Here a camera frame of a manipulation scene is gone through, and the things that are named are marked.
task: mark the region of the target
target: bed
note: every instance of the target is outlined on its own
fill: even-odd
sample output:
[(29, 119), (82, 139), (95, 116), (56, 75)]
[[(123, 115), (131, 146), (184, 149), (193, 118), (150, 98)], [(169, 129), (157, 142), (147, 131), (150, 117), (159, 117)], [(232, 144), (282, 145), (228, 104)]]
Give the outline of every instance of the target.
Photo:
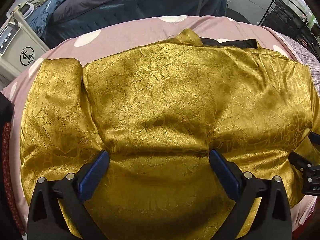
[[(199, 0), (48, 0), (26, 21), (49, 48), (110, 25), (170, 15), (196, 15)], [(227, 0), (203, 0), (198, 15), (225, 16)]]
[[(14, 104), (14, 117), (9, 143), (10, 176), (15, 204), (25, 228), (29, 207), (22, 190), (20, 178), (21, 118), (28, 93), (42, 61), (45, 58), (76, 58), (84, 66), (99, 58), (172, 38), (186, 28), (191, 28), (200, 37), (215, 39), (219, 42), (256, 39), (263, 48), (276, 50), (294, 61), (309, 65), (316, 90), (318, 93), (320, 92), (320, 64), (310, 52), (297, 42), (267, 27), (239, 23), (227, 17), (154, 17), (113, 25), (83, 34), (77, 38), (68, 39), (45, 53), (2, 90), (2, 93)], [(292, 208), (293, 229), (303, 224), (310, 215), (315, 199), (315, 197), (306, 196)]]

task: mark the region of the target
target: pink bedsheet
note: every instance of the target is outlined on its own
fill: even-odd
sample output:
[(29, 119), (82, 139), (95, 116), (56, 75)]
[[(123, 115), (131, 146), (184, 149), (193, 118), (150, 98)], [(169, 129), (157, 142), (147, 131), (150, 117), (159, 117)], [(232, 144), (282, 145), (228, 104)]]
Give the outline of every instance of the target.
[[(20, 178), (21, 118), (30, 87), (43, 59), (76, 58), (84, 66), (102, 57), (174, 37), (186, 28), (191, 28), (200, 37), (216, 39), (220, 42), (257, 39), (262, 47), (277, 50), (288, 58), (301, 61), (294, 49), (271, 29), (239, 23), (227, 17), (166, 16), (149, 18), (113, 25), (64, 41), (55, 49), (45, 53), (2, 91), (14, 104), (9, 146), (10, 174), (15, 201), (25, 227), (29, 207), (23, 194)], [(297, 227), (297, 223), (303, 220), (302, 216), (309, 212), (312, 201), (310, 198), (306, 198), (299, 203), (298, 207), (292, 209), (294, 228)]]

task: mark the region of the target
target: silver bolt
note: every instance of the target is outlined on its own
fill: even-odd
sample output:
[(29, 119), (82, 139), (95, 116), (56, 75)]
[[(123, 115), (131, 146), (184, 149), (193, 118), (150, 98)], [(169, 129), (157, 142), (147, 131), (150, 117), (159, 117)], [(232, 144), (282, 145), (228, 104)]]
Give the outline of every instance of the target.
[(280, 176), (275, 176), (275, 181), (276, 182), (281, 182), (281, 177)]
[(40, 177), (39, 179), (38, 179), (38, 183), (43, 183), (44, 182), (44, 177)]
[(73, 173), (69, 173), (66, 175), (67, 180), (72, 180), (75, 177)]
[(244, 173), (244, 177), (247, 178), (247, 179), (252, 179), (252, 173), (247, 171), (247, 172)]

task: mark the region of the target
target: red fabric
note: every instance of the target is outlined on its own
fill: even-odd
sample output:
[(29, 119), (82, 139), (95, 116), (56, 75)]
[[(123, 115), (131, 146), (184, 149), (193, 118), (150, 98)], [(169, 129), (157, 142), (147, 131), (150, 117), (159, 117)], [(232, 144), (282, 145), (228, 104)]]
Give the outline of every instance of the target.
[(10, 211), (12, 213), (12, 217), (19, 232), (25, 236), (25, 231), (23, 228), (23, 224), (21, 221), (20, 216), (18, 215), (18, 209), (16, 206), (16, 202), (14, 200), (12, 184), (11, 184), (11, 177), (10, 177), (10, 168), (9, 168), (9, 138), (10, 138), (10, 131), (11, 131), (11, 123), (7, 122), (4, 125), (3, 132), (2, 132), (2, 169), (3, 169), (3, 182), (4, 182), (4, 189), (7, 195), (8, 205)]

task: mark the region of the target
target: gold cloth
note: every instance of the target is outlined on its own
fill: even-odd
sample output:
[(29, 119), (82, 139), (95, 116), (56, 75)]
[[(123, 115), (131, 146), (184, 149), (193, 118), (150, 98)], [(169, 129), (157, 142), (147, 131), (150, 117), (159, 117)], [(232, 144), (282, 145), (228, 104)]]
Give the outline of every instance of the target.
[(101, 149), (110, 153), (85, 203), (110, 240), (210, 239), (234, 202), (209, 166), (209, 149), (257, 178), (281, 176), (291, 207), (303, 195), (289, 153), (320, 162), (307, 137), (320, 132), (309, 68), (268, 49), (203, 46), (188, 29), (84, 68), (44, 60), (21, 124), (28, 203), (40, 176), (62, 179)]

